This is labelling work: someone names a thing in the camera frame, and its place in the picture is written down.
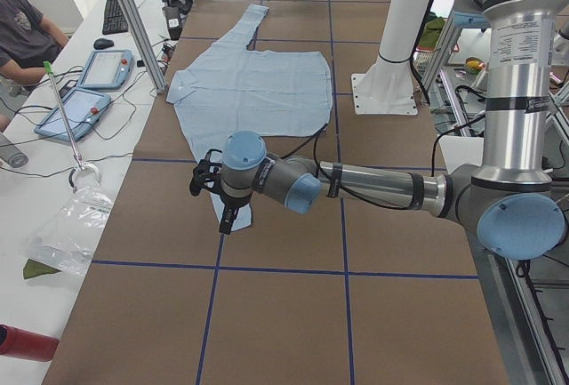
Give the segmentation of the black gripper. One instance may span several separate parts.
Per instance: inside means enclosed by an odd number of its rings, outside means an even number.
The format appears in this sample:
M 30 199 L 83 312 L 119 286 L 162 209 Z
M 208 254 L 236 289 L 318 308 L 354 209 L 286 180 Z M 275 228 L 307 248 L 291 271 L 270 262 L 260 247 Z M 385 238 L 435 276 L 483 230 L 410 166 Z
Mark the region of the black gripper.
M 242 197 L 232 196 L 228 193 L 220 195 L 220 199 L 224 204 L 222 220 L 220 221 L 219 226 L 219 232 L 221 234 L 231 234 L 239 210 L 246 206 L 250 202 L 251 198 L 251 193 Z

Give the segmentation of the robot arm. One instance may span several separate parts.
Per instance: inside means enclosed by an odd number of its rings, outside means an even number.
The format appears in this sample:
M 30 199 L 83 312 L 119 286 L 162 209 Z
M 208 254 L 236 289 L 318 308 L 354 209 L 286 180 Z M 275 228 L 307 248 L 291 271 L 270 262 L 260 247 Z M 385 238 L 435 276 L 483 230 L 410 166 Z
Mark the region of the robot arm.
M 319 193 L 349 196 L 391 210 L 423 210 L 460 224 L 501 257 L 526 261 L 568 239 L 568 200 L 555 197 L 542 167 L 549 72 L 557 14 L 568 0 L 454 0 L 451 28 L 489 28 L 490 56 L 482 156 L 459 154 L 473 138 L 451 134 L 435 144 L 453 157 L 439 177 L 373 171 L 295 157 L 280 159 L 255 132 L 236 132 L 214 169 L 224 205 L 220 231 L 228 234 L 253 193 L 305 213 Z

